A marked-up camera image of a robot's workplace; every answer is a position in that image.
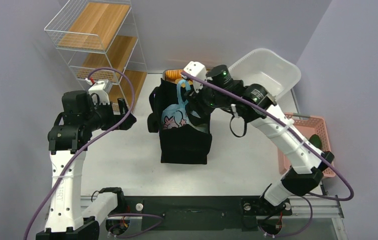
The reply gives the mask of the blue printed plastic bag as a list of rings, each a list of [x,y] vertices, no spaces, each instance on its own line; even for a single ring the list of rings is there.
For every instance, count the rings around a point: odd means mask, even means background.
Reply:
[[[176,84],[176,97],[177,103],[171,104],[165,108],[161,115],[161,127],[163,130],[169,130],[173,128],[180,128],[185,125],[190,125],[188,114],[186,112],[186,105],[188,100],[183,100],[182,86],[184,93],[191,90],[191,86],[188,81],[181,79]]]

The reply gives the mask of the black fabric tote bag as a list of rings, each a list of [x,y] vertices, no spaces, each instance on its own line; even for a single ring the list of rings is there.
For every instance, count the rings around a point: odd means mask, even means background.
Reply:
[[[166,164],[206,165],[212,145],[211,117],[200,118],[187,113],[191,124],[172,129],[162,129],[162,112],[171,104],[177,104],[177,83],[160,80],[149,95],[152,113],[147,118],[150,133],[159,134],[160,162]]]

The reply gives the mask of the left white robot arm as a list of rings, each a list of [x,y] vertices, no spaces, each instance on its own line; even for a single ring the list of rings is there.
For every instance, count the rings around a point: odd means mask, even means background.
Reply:
[[[44,229],[37,240],[96,240],[100,223],[111,212],[120,215],[126,201],[119,187],[109,187],[85,211],[81,209],[83,165],[93,132],[104,134],[128,130],[136,118],[123,98],[118,98],[119,114],[114,114],[105,90],[75,90],[62,96],[61,112],[49,131],[48,150],[52,166],[52,189]]]

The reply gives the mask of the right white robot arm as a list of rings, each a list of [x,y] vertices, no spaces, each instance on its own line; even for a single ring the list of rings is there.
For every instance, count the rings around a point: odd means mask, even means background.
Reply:
[[[264,86],[234,80],[224,64],[207,70],[203,64],[191,61],[181,76],[193,81],[194,89],[186,97],[199,115],[221,109],[233,118],[242,118],[269,138],[290,161],[281,179],[268,186],[260,197],[263,213],[273,214],[288,197],[302,197],[320,184],[334,155],[304,137]]]

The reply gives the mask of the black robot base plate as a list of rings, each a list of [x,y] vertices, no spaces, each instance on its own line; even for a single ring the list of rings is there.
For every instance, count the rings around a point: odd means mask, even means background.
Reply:
[[[239,229],[256,231],[258,224],[277,224],[280,216],[291,216],[290,201],[285,207],[266,206],[259,196],[126,196],[129,213],[145,217],[113,217],[105,229],[115,234],[146,230],[154,224],[156,231],[221,231]]]

